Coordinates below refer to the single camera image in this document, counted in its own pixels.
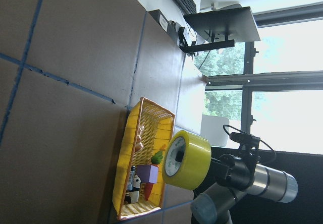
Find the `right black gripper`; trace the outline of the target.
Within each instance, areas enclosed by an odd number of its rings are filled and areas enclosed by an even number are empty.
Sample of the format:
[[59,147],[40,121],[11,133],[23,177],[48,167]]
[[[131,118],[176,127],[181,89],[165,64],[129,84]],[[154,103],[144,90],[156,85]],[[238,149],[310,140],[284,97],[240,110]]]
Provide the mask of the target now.
[[[184,150],[176,153],[176,162],[182,162]],[[246,190],[254,180],[256,156],[248,153],[244,156],[223,154],[219,158],[211,158],[210,166],[214,180],[221,186]]]

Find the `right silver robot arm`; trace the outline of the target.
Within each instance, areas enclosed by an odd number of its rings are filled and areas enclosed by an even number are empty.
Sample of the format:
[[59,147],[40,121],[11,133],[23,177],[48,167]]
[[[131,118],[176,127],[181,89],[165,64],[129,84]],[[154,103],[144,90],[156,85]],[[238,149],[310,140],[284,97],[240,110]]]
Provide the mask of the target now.
[[230,208],[246,194],[275,202],[289,203],[298,194],[296,179],[284,172],[261,165],[253,156],[239,158],[224,154],[220,158],[189,156],[180,148],[168,153],[167,174],[183,177],[178,187],[193,190],[213,167],[215,183],[191,203],[191,211],[199,223],[231,223]]

